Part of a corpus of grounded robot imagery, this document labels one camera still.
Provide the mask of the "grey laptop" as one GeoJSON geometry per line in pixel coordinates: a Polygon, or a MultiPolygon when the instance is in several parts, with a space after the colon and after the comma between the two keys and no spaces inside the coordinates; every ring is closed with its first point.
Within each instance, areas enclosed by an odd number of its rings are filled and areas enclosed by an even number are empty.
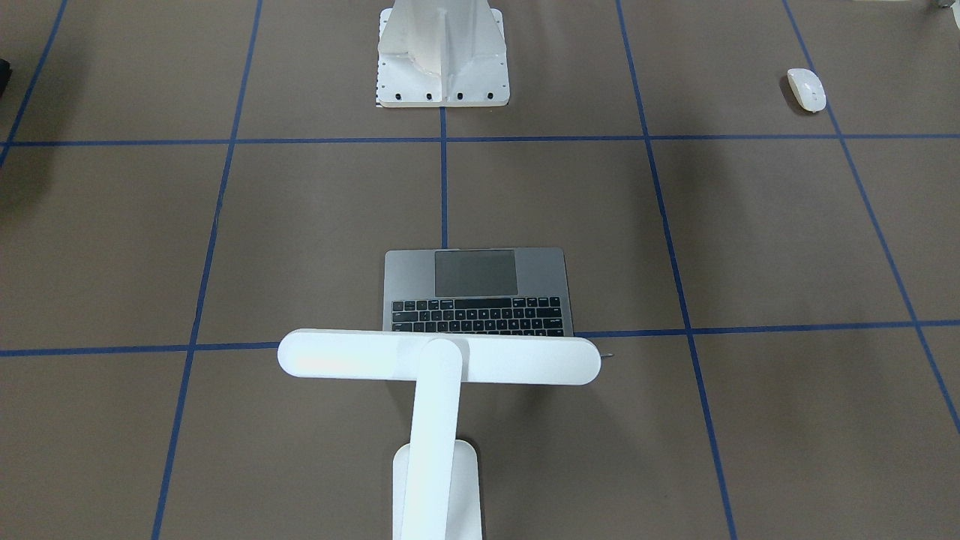
{"type": "Polygon", "coordinates": [[[382,328],[573,336],[565,254],[561,248],[389,250],[382,328]]]}

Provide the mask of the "black mouse pad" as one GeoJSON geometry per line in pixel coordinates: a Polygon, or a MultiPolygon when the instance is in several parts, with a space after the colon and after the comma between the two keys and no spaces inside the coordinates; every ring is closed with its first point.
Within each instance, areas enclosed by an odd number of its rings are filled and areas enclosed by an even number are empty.
{"type": "Polygon", "coordinates": [[[11,68],[10,62],[7,61],[7,59],[1,58],[0,59],[0,96],[1,97],[4,95],[7,86],[9,86],[11,75],[13,75],[13,68],[11,68]]]}

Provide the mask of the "white desk lamp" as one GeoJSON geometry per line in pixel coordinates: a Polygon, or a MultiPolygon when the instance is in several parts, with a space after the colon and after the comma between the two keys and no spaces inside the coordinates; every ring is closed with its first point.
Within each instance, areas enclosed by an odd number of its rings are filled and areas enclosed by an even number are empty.
{"type": "Polygon", "coordinates": [[[277,349],[294,377],[415,384],[410,441],[393,458],[394,539],[480,539],[476,448],[459,439],[466,383],[583,386],[602,368],[579,337],[296,329],[277,349]]]}

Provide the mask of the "white computer mouse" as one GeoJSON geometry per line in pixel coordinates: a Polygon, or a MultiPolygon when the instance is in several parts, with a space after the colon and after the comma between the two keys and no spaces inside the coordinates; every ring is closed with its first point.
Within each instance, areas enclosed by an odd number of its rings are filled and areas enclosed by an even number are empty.
{"type": "Polygon", "coordinates": [[[796,103],[807,113],[819,113],[826,109],[827,95],[819,76],[806,68],[790,68],[786,78],[796,103]]]}

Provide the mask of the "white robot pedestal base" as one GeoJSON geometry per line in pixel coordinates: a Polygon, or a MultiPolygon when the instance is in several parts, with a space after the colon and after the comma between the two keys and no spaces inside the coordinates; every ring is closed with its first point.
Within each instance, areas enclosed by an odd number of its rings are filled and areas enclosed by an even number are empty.
{"type": "Polygon", "coordinates": [[[489,2],[395,1],[378,21],[377,106],[510,102],[503,13],[489,2]]]}

